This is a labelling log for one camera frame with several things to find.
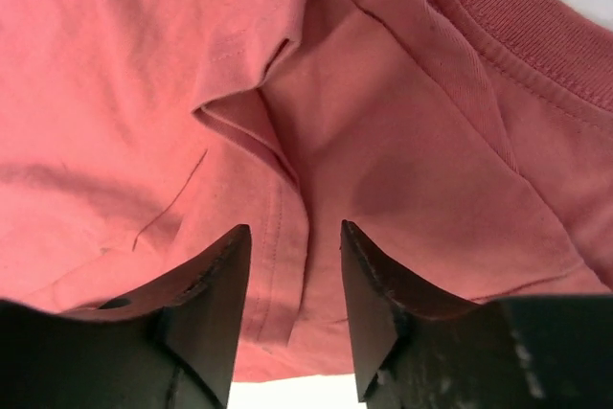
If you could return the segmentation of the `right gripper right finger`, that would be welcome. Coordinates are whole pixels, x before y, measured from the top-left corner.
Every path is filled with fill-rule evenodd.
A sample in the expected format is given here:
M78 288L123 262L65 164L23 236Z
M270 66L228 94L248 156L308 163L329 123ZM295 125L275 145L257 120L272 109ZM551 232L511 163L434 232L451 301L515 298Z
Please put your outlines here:
M608 408L612 299L532 295L475 304L341 225L358 399L370 408Z

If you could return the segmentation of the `red t shirt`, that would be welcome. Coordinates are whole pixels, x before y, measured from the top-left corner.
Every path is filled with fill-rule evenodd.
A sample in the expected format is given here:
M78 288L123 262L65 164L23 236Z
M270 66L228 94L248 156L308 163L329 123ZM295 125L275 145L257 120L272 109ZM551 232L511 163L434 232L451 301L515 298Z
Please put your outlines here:
M1 294L237 224L235 378L352 370L340 223L465 299L612 288L612 35L558 0L1 0Z

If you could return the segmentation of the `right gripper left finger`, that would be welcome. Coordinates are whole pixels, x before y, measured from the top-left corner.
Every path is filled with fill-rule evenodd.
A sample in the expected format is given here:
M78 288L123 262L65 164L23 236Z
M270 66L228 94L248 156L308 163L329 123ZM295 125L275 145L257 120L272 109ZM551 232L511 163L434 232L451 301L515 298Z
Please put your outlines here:
M248 226L99 307L1 303L5 408L224 408L250 271Z

